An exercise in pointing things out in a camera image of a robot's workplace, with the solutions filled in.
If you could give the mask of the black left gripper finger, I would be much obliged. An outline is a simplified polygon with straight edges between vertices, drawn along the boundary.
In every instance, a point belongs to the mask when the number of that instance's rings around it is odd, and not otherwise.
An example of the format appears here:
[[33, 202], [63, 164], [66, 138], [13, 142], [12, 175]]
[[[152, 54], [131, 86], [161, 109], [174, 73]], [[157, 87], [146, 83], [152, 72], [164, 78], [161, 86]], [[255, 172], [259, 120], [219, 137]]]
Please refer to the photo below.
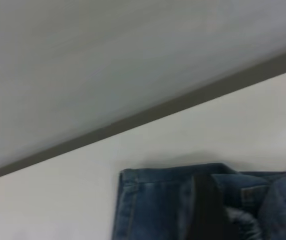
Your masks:
[[227, 215], [222, 196], [210, 175], [197, 174], [194, 182], [194, 206], [191, 239], [227, 239]]

